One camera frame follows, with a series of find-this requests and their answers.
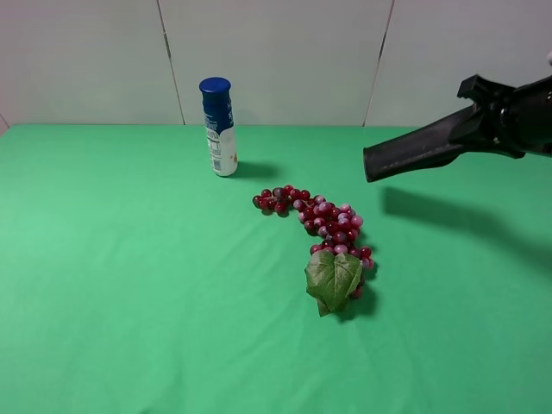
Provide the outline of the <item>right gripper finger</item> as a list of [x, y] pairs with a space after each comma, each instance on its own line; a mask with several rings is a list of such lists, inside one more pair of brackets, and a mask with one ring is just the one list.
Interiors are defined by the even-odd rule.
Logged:
[[488, 137], [480, 131], [467, 133], [451, 133], [448, 141], [458, 146], [463, 154], [465, 153], [487, 153], [497, 154], [512, 159], [521, 159], [524, 153], [514, 147], [509, 147], [500, 141], [496, 136]]
[[514, 103], [515, 88], [509, 85], [492, 82], [473, 75], [463, 80], [457, 92], [458, 98], [470, 99], [473, 103], [459, 110], [459, 113], [499, 113], [503, 108], [509, 108]]

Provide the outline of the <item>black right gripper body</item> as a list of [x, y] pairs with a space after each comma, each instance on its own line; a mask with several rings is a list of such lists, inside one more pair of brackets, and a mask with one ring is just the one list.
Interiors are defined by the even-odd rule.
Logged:
[[501, 154], [551, 155], [551, 78], [512, 87], [492, 84], [494, 146]]

